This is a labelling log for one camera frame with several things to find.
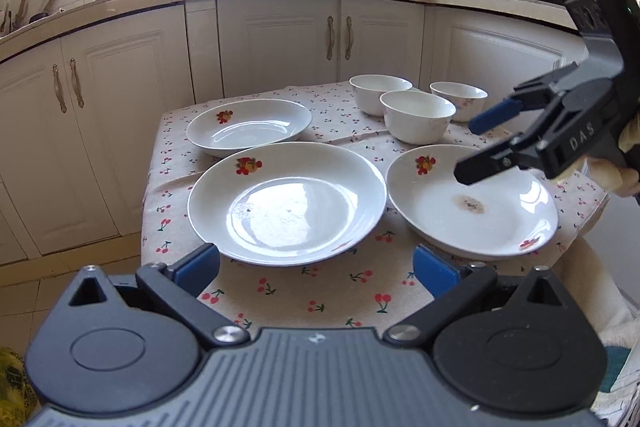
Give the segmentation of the white bowl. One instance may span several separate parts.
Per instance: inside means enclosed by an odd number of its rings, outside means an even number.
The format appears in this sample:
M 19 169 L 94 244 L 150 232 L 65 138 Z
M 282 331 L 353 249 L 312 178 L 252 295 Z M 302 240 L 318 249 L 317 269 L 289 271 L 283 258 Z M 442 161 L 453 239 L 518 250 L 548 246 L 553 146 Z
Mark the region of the white bowl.
M 431 145 L 445 134 L 456 113 L 446 98 L 422 91 L 390 91 L 380 96 L 388 132 L 410 145 Z
M 482 113 L 488 100 L 486 91 L 465 83 L 436 81 L 430 84 L 430 90 L 434 95 L 446 98 L 454 104 L 456 113 L 452 120 L 457 122 L 469 122 Z
M 404 78 L 376 74 L 354 76 L 349 79 L 349 84 L 354 92 L 357 108 L 372 117 L 383 116 L 384 108 L 380 98 L 384 93 L 413 88 L 413 84 Z

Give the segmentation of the white plate with stain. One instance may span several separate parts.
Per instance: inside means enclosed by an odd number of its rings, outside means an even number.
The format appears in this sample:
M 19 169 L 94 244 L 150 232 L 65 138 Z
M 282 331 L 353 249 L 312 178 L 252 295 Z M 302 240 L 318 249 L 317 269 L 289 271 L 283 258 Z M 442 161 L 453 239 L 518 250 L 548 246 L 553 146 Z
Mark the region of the white plate with stain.
M 544 184 L 510 169 L 463 185 L 454 166 L 471 152 L 469 146 L 436 144 L 398 156 L 386 184 L 401 217 L 442 251 L 469 259 L 508 259 L 546 245 L 558 210 Z

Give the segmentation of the large white plate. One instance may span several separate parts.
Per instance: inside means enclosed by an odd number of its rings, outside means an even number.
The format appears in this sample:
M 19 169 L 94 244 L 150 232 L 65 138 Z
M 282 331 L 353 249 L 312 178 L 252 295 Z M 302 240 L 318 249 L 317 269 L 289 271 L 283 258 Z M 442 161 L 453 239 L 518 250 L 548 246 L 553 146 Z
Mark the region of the large white plate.
M 387 202 L 380 170 L 353 150 L 288 142 L 233 154 L 204 172 L 188 198 L 196 235 L 250 265 L 294 267 L 361 242 Z

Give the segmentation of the white deep plate back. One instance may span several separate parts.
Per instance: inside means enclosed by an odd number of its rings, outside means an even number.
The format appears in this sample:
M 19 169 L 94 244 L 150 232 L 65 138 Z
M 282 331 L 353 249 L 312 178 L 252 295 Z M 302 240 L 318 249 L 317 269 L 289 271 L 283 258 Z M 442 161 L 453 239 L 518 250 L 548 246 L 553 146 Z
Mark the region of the white deep plate back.
M 186 127 L 186 139 L 216 158 L 250 148 L 294 141 L 311 124 L 311 111 L 297 102 L 254 98 L 207 109 Z

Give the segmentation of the white kitchen cabinets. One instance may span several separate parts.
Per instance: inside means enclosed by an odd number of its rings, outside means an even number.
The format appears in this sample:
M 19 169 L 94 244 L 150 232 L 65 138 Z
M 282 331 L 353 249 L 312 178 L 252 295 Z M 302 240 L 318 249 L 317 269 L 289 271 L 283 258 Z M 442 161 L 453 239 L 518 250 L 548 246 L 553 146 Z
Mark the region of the white kitchen cabinets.
M 585 55 L 562 20 L 513 0 L 120 0 L 45 18 L 1 43 L 10 225 L 34 255 L 139 231 L 168 110 L 361 74 L 499 98 Z

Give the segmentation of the cherry print tablecloth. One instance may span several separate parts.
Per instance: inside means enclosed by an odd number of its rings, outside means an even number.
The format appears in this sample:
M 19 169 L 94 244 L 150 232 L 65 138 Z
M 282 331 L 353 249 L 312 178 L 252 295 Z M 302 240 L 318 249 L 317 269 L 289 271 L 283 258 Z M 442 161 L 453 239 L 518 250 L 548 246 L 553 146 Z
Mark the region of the cherry print tablecloth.
M 288 87 L 278 95 L 310 110 L 308 141 L 354 150 L 380 169 L 405 150 L 381 119 L 360 112 L 347 83 Z M 188 220 L 188 197 L 213 158 L 186 139 L 186 127 L 203 112 L 203 105 L 174 109 L 158 124 L 142 215 L 144 262 L 174 262 L 200 245 Z M 549 183 L 548 191 L 559 213 L 552 241 L 529 256 L 500 261 L 498 271 L 516 275 L 549 265 L 597 331 L 626 321 L 624 298 L 584 239 L 608 195 L 580 173 Z M 431 299 L 412 271 L 418 242 L 406 221 L 387 207 L 361 243 L 330 260 L 280 269 L 224 259 L 201 298 L 252 332 L 264 326 L 386 329 Z

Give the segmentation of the yellow plastic bag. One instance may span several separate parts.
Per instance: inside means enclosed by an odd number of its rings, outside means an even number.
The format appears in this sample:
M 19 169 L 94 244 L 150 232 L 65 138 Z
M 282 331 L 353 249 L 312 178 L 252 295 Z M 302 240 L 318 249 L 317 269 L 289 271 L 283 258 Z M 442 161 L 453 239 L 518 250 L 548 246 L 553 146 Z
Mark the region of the yellow plastic bag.
M 21 355 L 9 347 L 0 350 L 0 423 L 21 427 L 36 409 L 38 399 L 29 384 Z

